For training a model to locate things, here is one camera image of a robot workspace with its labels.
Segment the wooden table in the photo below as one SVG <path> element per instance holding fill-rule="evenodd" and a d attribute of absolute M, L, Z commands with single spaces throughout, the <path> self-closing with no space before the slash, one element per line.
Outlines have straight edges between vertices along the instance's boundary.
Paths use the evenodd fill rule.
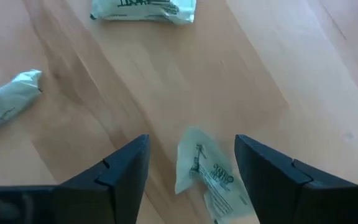
<path fill-rule="evenodd" d="M 188 126 L 233 162 L 246 134 L 358 183 L 358 1 L 199 0 L 188 26 L 91 21 L 90 8 L 0 0 L 0 85 L 44 71 L 43 95 L 0 128 L 0 185 L 63 182 L 149 133 L 139 223 L 211 223 L 202 186 L 173 190 Z"/>

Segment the plastic bag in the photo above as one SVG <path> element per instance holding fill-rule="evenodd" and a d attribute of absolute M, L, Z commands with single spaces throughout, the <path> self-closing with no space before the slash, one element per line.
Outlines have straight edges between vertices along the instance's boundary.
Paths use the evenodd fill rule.
<path fill-rule="evenodd" d="M 93 0 L 92 19 L 194 21 L 196 0 Z"/>
<path fill-rule="evenodd" d="M 229 159 L 207 134 L 189 128 L 178 145 L 175 193 L 179 194 L 200 179 L 208 187 L 204 200 L 214 223 L 226 223 L 253 213 L 246 188 L 232 173 Z"/>
<path fill-rule="evenodd" d="M 22 72 L 0 87 L 0 124 L 9 121 L 41 94 L 38 89 L 41 74 L 38 70 Z"/>

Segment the wooden surface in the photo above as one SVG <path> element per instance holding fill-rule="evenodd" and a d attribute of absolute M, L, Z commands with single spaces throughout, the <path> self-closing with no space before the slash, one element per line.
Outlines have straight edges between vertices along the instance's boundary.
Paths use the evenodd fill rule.
<path fill-rule="evenodd" d="M 0 128 L 0 185 L 63 182 L 149 133 L 138 222 L 211 223 L 202 186 L 173 190 L 191 125 L 233 161 L 247 134 L 358 183 L 358 1 L 199 0 L 181 27 L 91 21 L 90 7 L 0 0 L 0 85 L 44 71 L 43 95 Z"/>

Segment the crumpled plastic bag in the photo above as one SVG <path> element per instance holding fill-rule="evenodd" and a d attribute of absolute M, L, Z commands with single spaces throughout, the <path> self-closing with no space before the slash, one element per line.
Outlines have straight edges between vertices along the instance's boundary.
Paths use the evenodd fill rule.
<path fill-rule="evenodd" d="M 254 212 L 244 184 L 232 173 L 231 163 L 219 146 L 201 130 L 189 128 L 178 145 L 175 193 L 197 180 L 208 187 L 204 200 L 214 223 L 227 223 Z"/>
<path fill-rule="evenodd" d="M 91 18 L 187 24 L 195 10 L 196 0 L 93 0 Z"/>
<path fill-rule="evenodd" d="M 41 94 L 38 89 L 41 74 L 35 69 L 22 72 L 0 87 L 0 124 L 9 121 Z"/>

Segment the black object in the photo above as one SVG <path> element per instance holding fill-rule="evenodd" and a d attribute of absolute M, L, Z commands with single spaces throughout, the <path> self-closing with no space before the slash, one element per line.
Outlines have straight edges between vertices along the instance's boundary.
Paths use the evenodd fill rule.
<path fill-rule="evenodd" d="M 358 223 L 358 185 L 237 135 L 241 178 L 261 224 Z"/>
<path fill-rule="evenodd" d="M 149 157 L 141 135 L 61 185 L 0 187 L 0 223 L 135 224 Z"/>

